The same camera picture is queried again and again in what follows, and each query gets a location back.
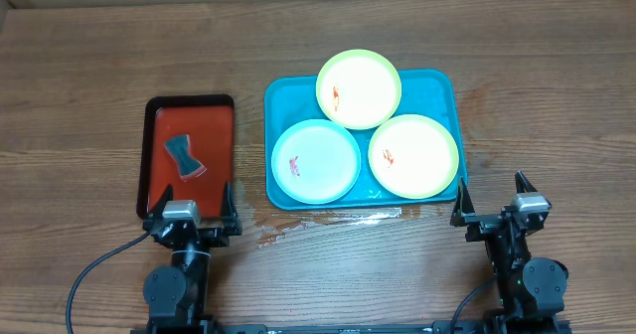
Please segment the light blue plate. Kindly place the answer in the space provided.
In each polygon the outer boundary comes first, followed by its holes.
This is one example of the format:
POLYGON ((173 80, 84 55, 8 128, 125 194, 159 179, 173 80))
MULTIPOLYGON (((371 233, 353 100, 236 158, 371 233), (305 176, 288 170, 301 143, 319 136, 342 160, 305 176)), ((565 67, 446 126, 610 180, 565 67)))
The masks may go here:
POLYGON ((280 135, 269 164, 274 182, 289 198, 325 205, 353 189, 362 155, 349 130, 331 120, 308 119, 280 135))

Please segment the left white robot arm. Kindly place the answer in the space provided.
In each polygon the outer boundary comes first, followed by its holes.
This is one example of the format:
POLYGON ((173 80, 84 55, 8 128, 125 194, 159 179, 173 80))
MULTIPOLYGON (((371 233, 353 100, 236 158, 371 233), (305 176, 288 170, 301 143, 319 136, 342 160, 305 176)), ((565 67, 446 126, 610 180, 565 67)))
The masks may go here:
POLYGON ((168 265, 158 266, 145 278, 143 297, 149 306, 145 333, 218 334, 223 326, 206 309, 211 250, 225 248, 242 234, 233 188, 225 184, 221 224, 203 228, 193 200, 175 200, 167 186, 143 219, 143 230, 171 251, 168 265))

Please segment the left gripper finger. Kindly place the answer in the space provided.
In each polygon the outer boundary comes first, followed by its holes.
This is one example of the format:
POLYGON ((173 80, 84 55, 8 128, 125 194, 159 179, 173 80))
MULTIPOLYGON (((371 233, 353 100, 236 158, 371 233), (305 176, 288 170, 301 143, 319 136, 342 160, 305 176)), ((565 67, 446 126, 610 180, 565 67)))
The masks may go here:
POLYGON ((226 182, 224 186, 220 216, 222 220, 235 220, 238 217, 231 182, 226 182))
POLYGON ((151 220, 162 219, 166 205, 173 200, 173 187, 168 185, 157 203, 149 210, 148 218, 151 220))

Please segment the yellow-green plate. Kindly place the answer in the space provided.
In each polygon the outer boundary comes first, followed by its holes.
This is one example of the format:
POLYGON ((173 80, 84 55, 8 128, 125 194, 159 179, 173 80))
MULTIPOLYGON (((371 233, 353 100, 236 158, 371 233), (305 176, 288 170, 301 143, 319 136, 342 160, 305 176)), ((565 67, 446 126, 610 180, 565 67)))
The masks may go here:
POLYGON ((352 130, 371 129, 397 111, 401 79, 384 56, 364 49, 347 50, 321 68, 316 99, 323 113, 335 123, 352 130))
POLYGON ((392 194, 411 200, 444 191, 459 168, 459 150, 450 132, 418 114, 393 117, 374 132, 368 160, 376 180, 392 194))

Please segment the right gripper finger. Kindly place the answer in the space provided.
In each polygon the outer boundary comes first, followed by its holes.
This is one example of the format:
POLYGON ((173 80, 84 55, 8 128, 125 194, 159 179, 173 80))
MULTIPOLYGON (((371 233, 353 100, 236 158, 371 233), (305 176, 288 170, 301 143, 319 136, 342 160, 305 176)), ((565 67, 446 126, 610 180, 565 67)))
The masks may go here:
POLYGON ((515 173, 515 185, 517 194, 537 192, 537 189, 522 171, 515 173))
POLYGON ((459 179, 455 205, 451 214, 451 223, 473 223, 476 214, 468 187, 463 177, 459 179))

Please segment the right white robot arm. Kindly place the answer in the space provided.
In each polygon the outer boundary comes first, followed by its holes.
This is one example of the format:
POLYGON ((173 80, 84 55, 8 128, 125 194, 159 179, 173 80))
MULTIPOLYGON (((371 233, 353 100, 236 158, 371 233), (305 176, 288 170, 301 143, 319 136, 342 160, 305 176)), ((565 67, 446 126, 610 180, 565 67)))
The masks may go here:
POLYGON ((466 229, 468 243, 482 242, 490 259, 493 277, 475 288, 458 305, 448 331, 464 333, 569 333, 566 321, 557 320, 564 310, 569 277, 561 262, 533 257, 527 237, 542 230, 552 203, 523 172, 515 174, 516 194, 498 214, 478 215, 468 187, 460 180, 450 225, 466 229), (490 286, 497 287, 499 309, 475 321, 459 321, 463 308, 490 286))

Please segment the pink and black sponge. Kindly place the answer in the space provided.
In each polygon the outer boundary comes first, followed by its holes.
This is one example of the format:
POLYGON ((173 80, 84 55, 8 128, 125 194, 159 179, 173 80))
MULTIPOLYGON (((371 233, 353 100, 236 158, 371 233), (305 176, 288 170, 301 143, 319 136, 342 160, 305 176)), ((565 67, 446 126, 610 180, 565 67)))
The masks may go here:
POLYGON ((180 134, 164 142, 164 148, 177 166, 182 181, 201 176, 207 167, 192 154, 191 140, 188 134, 180 134))

